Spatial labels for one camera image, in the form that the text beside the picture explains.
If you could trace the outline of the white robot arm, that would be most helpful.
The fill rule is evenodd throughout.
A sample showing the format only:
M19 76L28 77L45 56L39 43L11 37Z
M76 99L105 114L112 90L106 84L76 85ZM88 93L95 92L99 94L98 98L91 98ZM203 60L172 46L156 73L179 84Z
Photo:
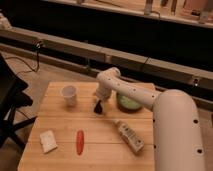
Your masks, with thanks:
M101 101L116 91L153 112L155 171L206 171L198 109L182 90L163 92L138 87L120 79L116 67L96 76L96 96Z

